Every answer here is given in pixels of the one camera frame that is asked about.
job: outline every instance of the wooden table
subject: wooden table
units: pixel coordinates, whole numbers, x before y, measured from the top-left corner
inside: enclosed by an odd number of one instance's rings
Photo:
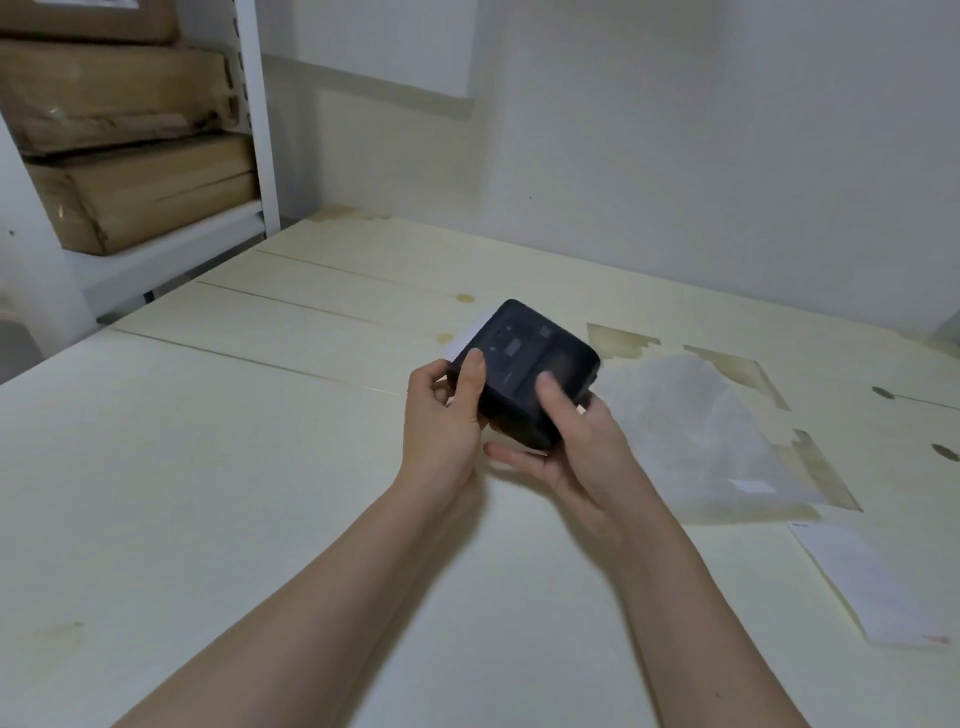
[[[110,723],[292,576],[393,478],[409,371],[511,297],[585,339],[612,328],[638,351],[755,362],[788,407],[736,385],[764,430],[807,433],[863,509],[824,518],[863,534],[960,639],[960,463],[931,447],[960,451],[960,411],[872,391],[960,406],[948,352],[402,220],[319,216],[0,387],[0,724]],[[550,501],[485,479],[479,523],[353,724],[654,725],[604,575]],[[690,534],[811,724],[956,725],[955,647],[867,644],[782,523]]]

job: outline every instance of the brown cardboard package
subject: brown cardboard package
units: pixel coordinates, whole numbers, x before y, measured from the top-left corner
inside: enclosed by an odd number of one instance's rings
[[[0,33],[69,40],[172,43],[176,0],[0,0]]]
[[[27,163],[66,250],[110,255],[255,200],[245,134],[214,134]]]
[[[43,156],[222,129],[237,99],[211,51],[0,40],[0,111]]]

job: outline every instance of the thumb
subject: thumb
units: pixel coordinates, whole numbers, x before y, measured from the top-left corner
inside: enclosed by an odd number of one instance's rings
[[[483,358],[483,352],[479,349],[471,349],[467,358],[464,359],[463,367],[460,368],[460,376],[457,377],[457,392],[450,407],[457,414],[475,421],[477,419],[477,407],[480,404],[480,394],[486,384],[487,362]]]
[[[566,440],[583,427],[577,405],[570,401],[557,380],[549,372],[540,372],[537,376],[537,399],[540,406],[553,420],[561,436]]]

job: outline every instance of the hand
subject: hand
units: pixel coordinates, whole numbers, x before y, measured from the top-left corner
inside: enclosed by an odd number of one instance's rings
[[[446,506],[476,474],[480,430],[485,422],[477,413],[480,393],[487,383],[487,363],[479,349],[464,361],[452,397],[441,377],[450,363],[438,359],[410,374],[403,421],[403,461],[397,481],[428,489]]]
[[[591,533],[621,551],[647,515],[666,507],[599,397],[582,415],[549,372],[537,377],[537,397],[563,442],[546,455],[500,443],[484,452],[546,483]]]

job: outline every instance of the white sheet of paper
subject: white sheet of paper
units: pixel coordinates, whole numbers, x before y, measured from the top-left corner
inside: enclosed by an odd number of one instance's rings
[[[773,488],[764,483],[762,480],[735,480],[730,479],[730,482],[739,488],[744,493],[775,493]]]
[[[790,530],[843,595],[867,642],[922,647],[950,644],[936,619],[859,534],[825,523],[790,523]]]
[[[473,337],[480,333],[480,329],[483,328],[483,325],[491,319],[496,311],[496,308],[490,308],[482,311],[472,322],[470,322],[468,327],[466,327],[463,331],[460,331],[456,336],[444,344],[444,352],[441,354],[441,356],[447,361],[453,361],[455,358],[457,358],[457,356],[460,355],[460,352],[464,350]]]
[[[723,375],[696,354],[605,365],[590,389],[684,521],[751,520],[757,512],[826,502],[777,455]]]

